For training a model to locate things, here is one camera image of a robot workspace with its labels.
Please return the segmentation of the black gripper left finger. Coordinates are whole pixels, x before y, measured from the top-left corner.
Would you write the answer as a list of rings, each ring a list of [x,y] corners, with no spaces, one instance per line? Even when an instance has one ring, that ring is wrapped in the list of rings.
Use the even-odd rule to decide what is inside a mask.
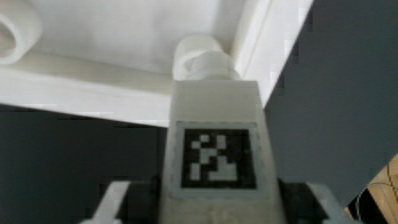
[[[83,224],[157,224],[161,177],[115,180],[102,194],[97,210]]]

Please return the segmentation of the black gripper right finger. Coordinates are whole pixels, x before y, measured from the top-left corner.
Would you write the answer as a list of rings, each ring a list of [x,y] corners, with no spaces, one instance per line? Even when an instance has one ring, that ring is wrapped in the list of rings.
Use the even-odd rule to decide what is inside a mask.
[[[356,224],[324,184],[280,181],[280,190],[289,224]]]

